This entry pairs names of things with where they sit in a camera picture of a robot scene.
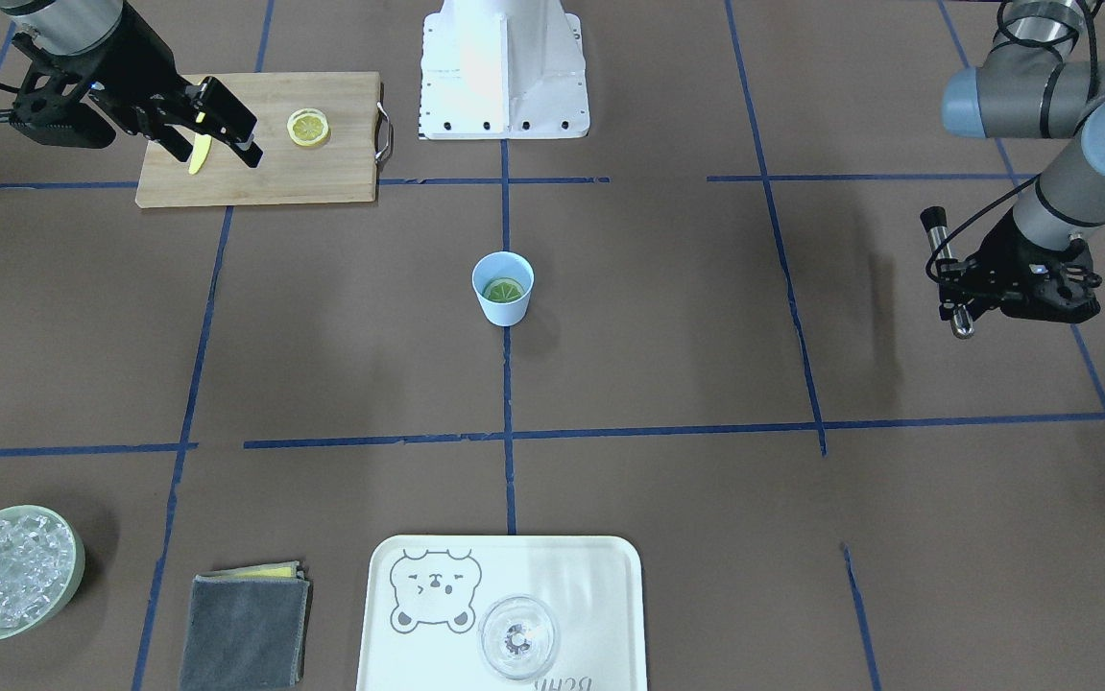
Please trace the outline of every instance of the lime slice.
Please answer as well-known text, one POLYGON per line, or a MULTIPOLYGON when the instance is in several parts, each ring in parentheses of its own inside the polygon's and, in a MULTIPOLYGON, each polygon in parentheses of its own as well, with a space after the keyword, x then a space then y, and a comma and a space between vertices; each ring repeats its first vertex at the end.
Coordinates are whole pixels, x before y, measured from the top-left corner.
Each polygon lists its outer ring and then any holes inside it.
POLYGON ((483 289, 483 297, 488 302, 513 302, 523 296, 523 284, 512 279, 494 279, 483 289))
POLYGON ((301 146, 315 146, 329 136, 326 114, 318 108, 303 108, 288 117, 288 136, 301 146))

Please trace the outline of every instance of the brown floor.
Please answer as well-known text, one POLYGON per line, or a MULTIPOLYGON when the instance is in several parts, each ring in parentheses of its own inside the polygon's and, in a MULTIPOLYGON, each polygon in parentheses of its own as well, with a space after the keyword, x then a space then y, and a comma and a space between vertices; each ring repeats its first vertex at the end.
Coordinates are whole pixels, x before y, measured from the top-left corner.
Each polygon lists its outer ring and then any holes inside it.
POLYGON ((188 73, 380 71, 376 205, 144 213, 138 137, 0 127, 0 507, 91 555, 0 688, 175 688, 193 574, 293 558, 302 688, 354 688, 372 548, 508 530, 633 543, 651 688, 1105 688, 1105 284, 962 343, 922 274, 922 208, 1060 149, 940 127, 996 6, 565 0, 591 135, 508 146, 417 140, 439 6, 136 1, 188 73))

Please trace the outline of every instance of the gray towel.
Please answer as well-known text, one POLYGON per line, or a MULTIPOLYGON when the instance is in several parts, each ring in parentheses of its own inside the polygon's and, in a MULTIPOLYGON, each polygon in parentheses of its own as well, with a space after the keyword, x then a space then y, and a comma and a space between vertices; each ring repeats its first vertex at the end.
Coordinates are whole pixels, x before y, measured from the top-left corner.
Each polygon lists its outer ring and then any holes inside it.
POLYGON ((301 681, 309 582, 200 574, 189 598, 180 691, 253 691, 301 681))

